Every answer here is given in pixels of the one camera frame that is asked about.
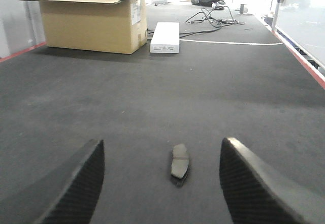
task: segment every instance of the black cable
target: black cable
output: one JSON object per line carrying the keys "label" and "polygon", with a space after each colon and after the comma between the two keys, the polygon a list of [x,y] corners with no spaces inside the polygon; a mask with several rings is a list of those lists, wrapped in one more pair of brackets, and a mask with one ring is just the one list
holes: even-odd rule
{"label": "black cable", "polygon": [[[230,16],[232,18],[232,21],[231,22],[228,22],[228,23],[223,23],[222,22],[222,19],[215,19],[214,17],[211,16],[211,13],[215,10],[218,10],[218,9],[222,9],[223,7],[227,7],[228,10],[229,10],[229,13],[230,13]],[[193,21],[190,21],[191,19],[193,19],[194,17],[198,16],[199,14],[203,14],[204,16],[200,19],[200,20],[193,20]],[[184,38],[184,37],[187,37],[187,36],[190,36],[190,35],[196,35],[196,34],[207,34],[207,33],[213,33],[213,32],[216,32],[218,30],[220,30],[221,28],[223,27],[227,27],[227,26],[231,26],[231,25],[234,25],[234,24],[239,24],[239,25],[243,25],[245,24],[244,22],[238,22],[234,19],[233,15],[232,15],[232,12],[230,10],[230,8],[228,6],[221,6],[219,8],[214,8],[212,9],[211,11],[209,11],[208,9],[206,8],[201,8],[201,11],[200,12],[197,12],[195,13],[193,16],[191,16],[190,18],[188,18],[185,23],[187,24],[193,24],[193,23],[202,23],[204,21],[208,20],[209,23],[215,28],[215,29],[212,29],[212,30],[204,30],[204,31],[198,31],[198,32],[188,32],[188,33],[180,33],[180,37],[179,38]],[[148,34],[153,34],[154,33],[154,29],[147,29],[148,31],[151,31],[149,32]]]}

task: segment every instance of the white box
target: white box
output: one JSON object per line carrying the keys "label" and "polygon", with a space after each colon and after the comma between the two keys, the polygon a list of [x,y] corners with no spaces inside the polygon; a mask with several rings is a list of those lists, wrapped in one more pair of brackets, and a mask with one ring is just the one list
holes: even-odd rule
{"label": "white box", "polygon": [[179,53],[179,22],[157,23],[150,53]]}

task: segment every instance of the white cable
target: white cable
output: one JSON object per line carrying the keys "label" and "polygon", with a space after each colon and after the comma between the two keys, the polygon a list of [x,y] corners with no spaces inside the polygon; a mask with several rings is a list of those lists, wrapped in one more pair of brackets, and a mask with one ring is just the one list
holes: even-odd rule
{"label": "white cable", "polygon": [[210,43],[210,44],[227,44],[227,45],[260,45],[260,46],[272,46],[272,45],[283,45],[283,43],[243,43],[243,42],[224,42],[224,41],[203,41],[203,40],[186,40],[180,39],[181,41],[187,42],[197,42],[197,43]]}

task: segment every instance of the white wall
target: white wall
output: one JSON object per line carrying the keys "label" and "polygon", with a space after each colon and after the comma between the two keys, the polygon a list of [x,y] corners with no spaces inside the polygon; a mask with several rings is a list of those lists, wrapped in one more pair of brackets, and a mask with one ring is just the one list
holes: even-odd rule
{"label": "white wall", "polygon": [[0,57],[45,40],[38,4],[30,5],[18,0],[0,0],[0,3]]}

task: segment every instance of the gray carpet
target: gray carpet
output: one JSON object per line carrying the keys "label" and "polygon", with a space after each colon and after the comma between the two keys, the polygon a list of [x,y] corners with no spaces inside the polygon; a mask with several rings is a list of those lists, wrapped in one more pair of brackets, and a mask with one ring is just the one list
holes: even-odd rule
{"label": "gray carpet", "polygon": [[[148,27],[199,9],[149,6]],[[278,42],[255,17],[235,16],[246,24],[188,39]],[[173,55],[40,47],[0,63],[0,95],[0,200],[104,138],[91,223],[232,223],[218,178],[226,136],[325,196],[325,93],[284,45],[183,41]],[[179,143],[191,157],[183,188],[169,180]]]}

